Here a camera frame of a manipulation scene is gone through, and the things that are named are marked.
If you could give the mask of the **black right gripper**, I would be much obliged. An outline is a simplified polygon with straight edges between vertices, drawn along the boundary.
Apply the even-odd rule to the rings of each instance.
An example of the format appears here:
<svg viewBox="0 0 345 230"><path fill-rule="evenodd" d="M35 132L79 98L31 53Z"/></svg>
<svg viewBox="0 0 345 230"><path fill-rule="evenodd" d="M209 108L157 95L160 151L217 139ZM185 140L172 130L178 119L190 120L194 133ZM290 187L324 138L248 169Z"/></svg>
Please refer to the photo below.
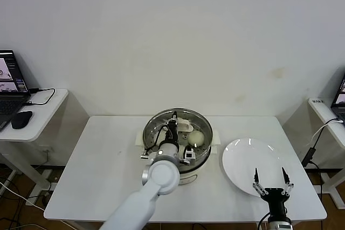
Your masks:
<svg viewBox="0 0 345 230"><path fill-rule="evenodd" d="M286 215L285 202L289 199L289 193L294 187L285 169L282 168L285 182L284 188L264 188L259 182L258 170L255 169L253 188L263 200L268 203L270 215Z"/></svg>

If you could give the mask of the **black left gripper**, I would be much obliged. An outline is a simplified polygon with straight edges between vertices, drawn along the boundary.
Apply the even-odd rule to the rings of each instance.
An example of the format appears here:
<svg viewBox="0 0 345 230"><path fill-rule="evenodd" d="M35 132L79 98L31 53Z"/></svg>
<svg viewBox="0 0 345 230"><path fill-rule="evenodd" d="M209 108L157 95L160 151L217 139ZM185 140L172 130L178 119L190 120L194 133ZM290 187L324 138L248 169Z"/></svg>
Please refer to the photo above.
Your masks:
<svg viewBox="0 0 345 230"><path fill-rule="evenodd" d="M166 134L167 140L178 141L177 120L178 120L177 111L174 111L168 123L168 131Z"/></svg>

